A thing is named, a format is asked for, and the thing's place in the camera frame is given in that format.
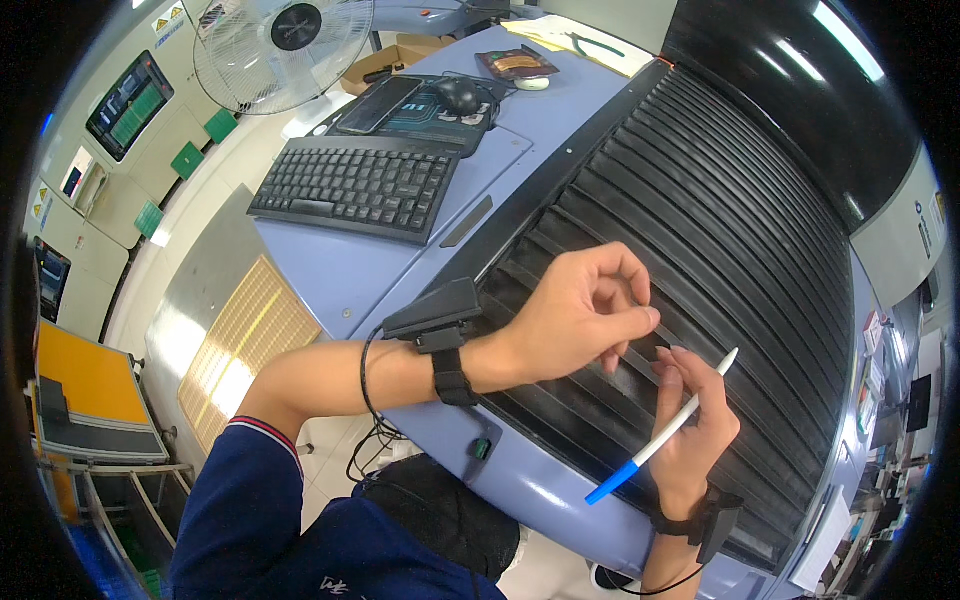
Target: fan grille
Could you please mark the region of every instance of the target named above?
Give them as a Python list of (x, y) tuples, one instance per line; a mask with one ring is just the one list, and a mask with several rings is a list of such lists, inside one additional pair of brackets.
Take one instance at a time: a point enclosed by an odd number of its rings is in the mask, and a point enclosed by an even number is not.
[[(314, 7), (322, 25), (306, 46), (283, 50), (271, 32), (294, 5)], [(200, 85), (227, 110), (263, 115), (296, 108), (340, 79), (370, 34), (373, 1), (216, 0), (205, 14), (219, 18), (202, 18), (194, 40)]]

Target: smartphone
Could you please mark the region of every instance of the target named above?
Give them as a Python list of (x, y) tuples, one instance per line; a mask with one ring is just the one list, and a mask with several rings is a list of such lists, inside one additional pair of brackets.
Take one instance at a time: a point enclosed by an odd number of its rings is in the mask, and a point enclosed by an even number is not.
[(415, 77), (391, 77), (341, 117), (337, 130), (359, 135), (375, 132), (422, 86), (423, 80)]

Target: blue pen cap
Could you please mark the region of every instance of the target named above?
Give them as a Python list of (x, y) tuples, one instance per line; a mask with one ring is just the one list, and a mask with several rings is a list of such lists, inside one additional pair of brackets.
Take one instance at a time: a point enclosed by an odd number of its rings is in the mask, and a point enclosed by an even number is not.
[(587, 496), (587, 504), (593, 506), (600, 501), (600, 498), (616, 490), (623, 482), (627, 481), (640, 470), (634, 461), (627, 461), (627, 464), (619, 468), (616, 473), (611, 475), (607, 481), (603, 482), (596, 490)]

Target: space bar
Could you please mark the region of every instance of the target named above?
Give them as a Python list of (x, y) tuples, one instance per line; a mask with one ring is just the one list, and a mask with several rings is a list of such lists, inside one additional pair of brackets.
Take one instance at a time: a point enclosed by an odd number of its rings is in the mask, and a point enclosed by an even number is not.
[(332, 217), (333, 203), (297, 199), (290, 203), (290, 212), (314, 217)]

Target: black keyboard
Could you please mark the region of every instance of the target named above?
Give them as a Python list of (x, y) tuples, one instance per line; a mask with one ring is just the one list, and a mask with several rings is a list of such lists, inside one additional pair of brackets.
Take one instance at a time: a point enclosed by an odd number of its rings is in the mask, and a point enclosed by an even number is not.
[(457, 146), (398, 137), (291, 139), (247, 214), (425, 246)]

